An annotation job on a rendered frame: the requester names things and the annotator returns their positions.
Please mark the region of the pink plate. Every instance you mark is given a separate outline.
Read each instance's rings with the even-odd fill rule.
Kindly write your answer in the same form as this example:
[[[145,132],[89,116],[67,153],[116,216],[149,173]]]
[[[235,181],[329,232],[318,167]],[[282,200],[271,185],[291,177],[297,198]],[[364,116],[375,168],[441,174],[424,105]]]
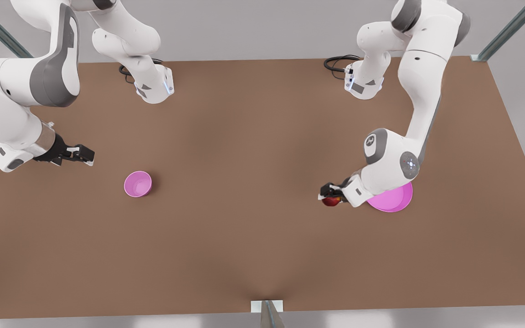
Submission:
[[[412,183],[403,185],[393,190],[388,190],[381,195],[376,195],[367,200],[367,203],[383,212],[398,212],[406,208],[412,200],[414,189]]]

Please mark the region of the pink bowl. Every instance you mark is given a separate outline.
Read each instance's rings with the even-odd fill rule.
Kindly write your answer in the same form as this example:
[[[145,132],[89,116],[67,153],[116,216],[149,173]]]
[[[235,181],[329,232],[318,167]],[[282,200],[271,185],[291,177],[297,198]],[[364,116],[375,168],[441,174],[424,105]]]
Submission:
[[[124,191],[130,197],[143,197],[152,190],[152,177],[145,171],[132,172],[124,181]]]

